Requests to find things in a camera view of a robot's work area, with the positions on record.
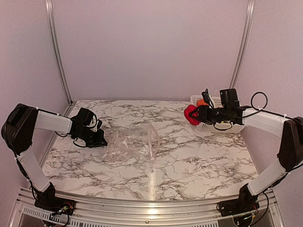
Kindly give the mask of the orange fake pepper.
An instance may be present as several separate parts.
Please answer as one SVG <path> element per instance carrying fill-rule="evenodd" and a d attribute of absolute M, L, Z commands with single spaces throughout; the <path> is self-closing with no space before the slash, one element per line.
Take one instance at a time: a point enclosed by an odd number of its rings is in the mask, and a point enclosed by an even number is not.
<path fill-rule="evenodd" d="M 208 103 L 206 103 L 203 99 L 198 99 L 196 102 L 197 106 L 206 105 L 208 106 Z"/>

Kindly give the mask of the clear zip top bag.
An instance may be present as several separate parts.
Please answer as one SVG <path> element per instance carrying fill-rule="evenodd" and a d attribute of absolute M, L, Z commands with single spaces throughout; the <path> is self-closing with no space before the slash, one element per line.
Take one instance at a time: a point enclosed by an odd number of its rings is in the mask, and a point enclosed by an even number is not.
<path fill-rule="evenodd" d="M 151 123 L 110 129 L 105 138 L 108 145 L 99 151 L 107 162 L 154 161 L 160 149 L 160 137 Z"/>

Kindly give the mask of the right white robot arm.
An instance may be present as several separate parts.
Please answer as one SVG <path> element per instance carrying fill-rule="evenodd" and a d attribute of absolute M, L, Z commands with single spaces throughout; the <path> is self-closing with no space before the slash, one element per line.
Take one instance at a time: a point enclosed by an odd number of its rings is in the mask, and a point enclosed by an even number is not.
<path fill-rule="evenodd" d="M 259 132 L 277 144 L 276 158 L 255 179 L 240 188 L 238 198 L 218 204 L 221 211 L 237 210 L 257 206 L 258 196 L 267 189 L 278 185 L 292 171 L 303 165 L 303 119 L 278 114 L 253 104 L 242 105 L 234 88 L 220 90 L 221 106 L 216 107 L 208 90 L 202 92 L 203 104 L 189 105 L 185 118 L 194 126 L 206 124 L 217 131 L 218 125 L 227 122 L 231 126 L 244 126 Z"/>

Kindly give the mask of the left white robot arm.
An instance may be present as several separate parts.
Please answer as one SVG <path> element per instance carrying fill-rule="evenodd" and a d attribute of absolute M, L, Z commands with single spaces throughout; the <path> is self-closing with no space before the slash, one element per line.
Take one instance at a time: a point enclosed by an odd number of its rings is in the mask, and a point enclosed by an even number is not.
<path fill-rule="evenodd" d="M 69 118 L 37 107 L 18 104 L 7 117 L 1 136 L 13 152 L 17 165 L 27 178 L 38 204 L 56 210 L 64 202 L 56 197 L 55 187 L 44 175 L 33 152 L 33 137 L 36 130 L 60 132 L 72 140 L 84 141 L 84 148 L 107 146 L 102 121 L 91 110 L 81 108 Z"/>

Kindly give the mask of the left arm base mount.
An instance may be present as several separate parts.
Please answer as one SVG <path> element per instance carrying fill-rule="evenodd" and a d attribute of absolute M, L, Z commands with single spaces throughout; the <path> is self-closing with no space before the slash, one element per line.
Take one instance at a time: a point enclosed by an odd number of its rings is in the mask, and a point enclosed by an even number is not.
<path fill-rule="evenodd" d="M 56 197 L 53 204 L 47 204 L 46 202 L 35 201 L 35 206 L 44 210 L 52 211 L 56 214 L 68 214 L 72 215 L 74 212 L 76 202 L 74 200 Z M 59 210 L 67 207 L 66 211 L 59 212 Z"/>

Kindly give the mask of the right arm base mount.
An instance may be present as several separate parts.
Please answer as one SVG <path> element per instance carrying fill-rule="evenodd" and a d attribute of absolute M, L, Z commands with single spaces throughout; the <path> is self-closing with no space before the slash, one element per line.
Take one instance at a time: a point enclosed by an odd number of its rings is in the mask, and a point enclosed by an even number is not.
<path fill-rule="evenodd" d="M 252 210 L 259 209 L 259 203 L 257 200 L 249 202 L 240 202 L 238 199 L 232 199 L 227 201 L 221 201 L 216 206 L 222 217 L 237 215 Z"/>

